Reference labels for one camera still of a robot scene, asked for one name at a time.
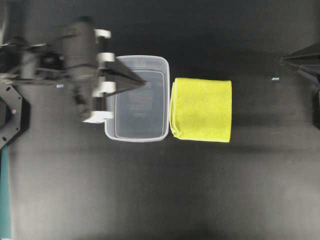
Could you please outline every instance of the small blue object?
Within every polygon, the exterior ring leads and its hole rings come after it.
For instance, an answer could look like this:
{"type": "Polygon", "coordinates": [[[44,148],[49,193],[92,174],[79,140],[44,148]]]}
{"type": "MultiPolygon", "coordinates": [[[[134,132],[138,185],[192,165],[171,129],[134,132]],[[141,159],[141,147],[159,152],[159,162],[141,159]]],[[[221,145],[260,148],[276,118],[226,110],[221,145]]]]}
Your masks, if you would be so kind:
{"type": "Polygon", "coordinates": [[[8,149],[1,153],[0,172],[0,239],[11,239],[11,218],[8,184],[8,149]]]}

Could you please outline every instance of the black table surface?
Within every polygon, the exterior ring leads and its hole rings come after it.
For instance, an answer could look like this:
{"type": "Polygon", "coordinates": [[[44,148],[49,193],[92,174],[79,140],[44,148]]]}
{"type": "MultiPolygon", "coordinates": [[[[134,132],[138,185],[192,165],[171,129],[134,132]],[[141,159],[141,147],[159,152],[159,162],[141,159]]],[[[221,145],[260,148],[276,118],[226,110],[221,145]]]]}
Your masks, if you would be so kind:
{"type": "Polygon", "coordinates": [[[78,16],[121,55],[175,77],[231,80],[230,143],[107,138],[66,88],[24,86],[29,129],[9,146],[13,239],[318,239],[317,89],[279,66],[320,41],[318,0],[25,0],[9,35],[49,42],[78,16]],[[280,77],[280,81],[271,81],[280,77]]]}

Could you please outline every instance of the yellow towel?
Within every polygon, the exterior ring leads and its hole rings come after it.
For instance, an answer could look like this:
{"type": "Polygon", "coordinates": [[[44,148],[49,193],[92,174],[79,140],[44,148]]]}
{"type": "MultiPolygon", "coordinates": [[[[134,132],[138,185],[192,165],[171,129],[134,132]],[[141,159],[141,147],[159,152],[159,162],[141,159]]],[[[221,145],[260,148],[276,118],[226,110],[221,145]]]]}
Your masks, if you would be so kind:
{"type": "Polygon", "coordinates": [[[170,128],[182,140],[230,142],[231,81],[176,78],[170,102],[170,128]]]}

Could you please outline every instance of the metal bracket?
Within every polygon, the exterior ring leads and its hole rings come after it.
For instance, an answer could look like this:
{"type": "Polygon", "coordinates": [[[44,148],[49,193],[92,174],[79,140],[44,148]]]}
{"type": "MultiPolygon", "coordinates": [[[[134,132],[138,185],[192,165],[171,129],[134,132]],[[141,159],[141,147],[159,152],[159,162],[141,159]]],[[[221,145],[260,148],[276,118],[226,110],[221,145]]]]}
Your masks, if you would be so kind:
{"type": "Polygon", "coordinates": [[[0,97],[7,104],[11,114],[9,121],[0,128],[0,149],[2,149],[21,130],[23,98],[12,86],[4,83],[0,83],[0,97]]]}

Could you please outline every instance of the transparent plastic container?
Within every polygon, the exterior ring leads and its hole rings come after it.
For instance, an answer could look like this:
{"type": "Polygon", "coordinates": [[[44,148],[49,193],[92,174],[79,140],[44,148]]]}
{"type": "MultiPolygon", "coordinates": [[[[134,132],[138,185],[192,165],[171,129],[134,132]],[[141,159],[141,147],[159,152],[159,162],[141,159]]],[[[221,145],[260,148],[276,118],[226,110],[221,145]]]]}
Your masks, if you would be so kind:
{"type": "Polygon", "coordinates": [[[114,117],[105,122],[105,133],[112,140],[155,142],[169,130],[169,64],[159,56],[119,56],[119,61],[147,81],[134,90],[108,97],[114,117]]]}

